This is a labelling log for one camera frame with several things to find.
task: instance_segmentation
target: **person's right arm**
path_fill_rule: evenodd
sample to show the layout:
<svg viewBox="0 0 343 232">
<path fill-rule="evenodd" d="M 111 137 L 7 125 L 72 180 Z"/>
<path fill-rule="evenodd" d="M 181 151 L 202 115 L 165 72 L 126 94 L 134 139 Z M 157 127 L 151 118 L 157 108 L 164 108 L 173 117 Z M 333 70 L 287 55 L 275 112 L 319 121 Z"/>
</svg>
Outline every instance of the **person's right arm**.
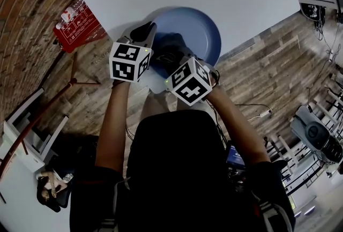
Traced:
<svg viewBox="0 0 343 232">
<path fill-rule="evenodd" d="M 247 166 L 270 162 L 263 139 L 232 102 L 225 90 L 217 86 L 206 97 L 214 106 L 231 137 L 232 144 Z"/>
</svg>

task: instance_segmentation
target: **white wall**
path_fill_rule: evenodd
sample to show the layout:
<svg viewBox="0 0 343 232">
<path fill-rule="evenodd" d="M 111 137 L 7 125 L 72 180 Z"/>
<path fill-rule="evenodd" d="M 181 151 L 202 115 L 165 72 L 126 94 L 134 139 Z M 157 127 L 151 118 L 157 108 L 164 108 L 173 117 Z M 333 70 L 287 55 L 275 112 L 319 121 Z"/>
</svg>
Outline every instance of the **white wall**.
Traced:
<svg viewBox="0 0 343 232">
<path fill-rule="evenodd" d="M 5 150 L 4 146 L 0 147 L 1 159 Z M 0 182 L 0 192 L 7 202 L 4 204 L 0 200 L 2 225 L 9 232 L 69 231 L 69 207 L 55 213 L 41 205 L 36 198 L 36 187 L 34 174 L 15 159 Z"/>
</svg>

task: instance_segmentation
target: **cube with marker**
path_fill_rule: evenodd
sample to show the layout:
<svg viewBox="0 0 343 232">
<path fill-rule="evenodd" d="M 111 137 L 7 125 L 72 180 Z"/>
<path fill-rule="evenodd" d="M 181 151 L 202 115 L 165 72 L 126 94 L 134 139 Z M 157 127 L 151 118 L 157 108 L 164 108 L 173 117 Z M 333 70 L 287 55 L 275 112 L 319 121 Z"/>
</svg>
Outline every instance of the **cube with marker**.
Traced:
<svg viewBox="0 0 343 232">
<path fill-rule="evenodd" d="M 151 48 L 114 42 L 109 55 L 112 79 L 137 83 L 149 67 Z"/>
<path fill-rule="evenodd" d="M 209 69 L 194 57 L 181 65 L 165 83 L 184 103 L 192 106 L 212 91 Z"/>
</svg>

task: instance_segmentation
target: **blue plate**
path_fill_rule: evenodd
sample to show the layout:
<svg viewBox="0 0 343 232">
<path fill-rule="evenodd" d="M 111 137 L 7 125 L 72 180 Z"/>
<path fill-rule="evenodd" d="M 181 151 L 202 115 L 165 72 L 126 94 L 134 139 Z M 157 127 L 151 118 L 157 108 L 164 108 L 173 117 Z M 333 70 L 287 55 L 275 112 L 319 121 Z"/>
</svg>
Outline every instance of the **blue plate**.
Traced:
<svg viewBox="0 0 343 232">
<path fill-rule="evenodd" d="M 217 26 L 205 13 L 193 8 L 174 8 L 160 14 L 153 22 L 157 25 L 155 40 L 164 34 L 179 33 L 195 55 L 215 66 L 221 39 Z"/>
</svg>

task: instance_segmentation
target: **wooden floor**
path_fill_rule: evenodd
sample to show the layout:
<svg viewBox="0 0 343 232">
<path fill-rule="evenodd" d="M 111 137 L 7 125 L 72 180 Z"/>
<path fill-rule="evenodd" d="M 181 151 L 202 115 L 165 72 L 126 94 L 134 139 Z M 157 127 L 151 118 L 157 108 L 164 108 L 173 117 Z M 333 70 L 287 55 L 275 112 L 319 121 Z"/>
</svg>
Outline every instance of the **wooden floor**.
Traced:
<svg viewBox="0 0 343 232">
<path fill-rule="evenodd" d="M 325 24 L 327 42 L 333 43 L 337 24 L 328 18 Z M 227 94 L 237 104 L 266 104 L 272 114 L 255 118 L 251 124 L 264 136 L 281 134 L 288 143 L 295 140 L 289 127 L 289 119 L 300 105 L 307 103 L 308 89 L 312 87 L 318 73 L 327 60 L 324 41 L 318 41 L 311 21 L 300 13 L 294 14 L 279 24 L 267 29 L 253 39 L 242 44 L 220 58 L 217 69 L 221 74 L 221 84 Z M 335 42 L 342 41 L 343 29 L 338 29 Z M 72 87 L 42 118 L 39 128 L 52 131 L 62 120 L 69 121 L 63 129 L 65 133 L 99 134 L 111 92 L 108 54 L 112 42 L 105 38 L 90 43 L 77 50 L 79 81 L 99 81 L 102 86 Z M 50 77 L 43 85 L 46 92 L 42 103 L 50 100 L 69 80 L 73 54 L 65 54 Z M 311 90 L 311 98 L 320 92 L 325 94 L 325 84 L 332 84 L 329 73 L 334 65 L 326 63 L 323 72 Z M 132 84 L 129 94 L 128 127 L 135 132 L 141 109 L 147 96 L 147 87 Z M 263 106 L 241 107 L 247 118 L 266 110 Z M 126 156 L 130 147 L 126 145 Z"/>
</svg>

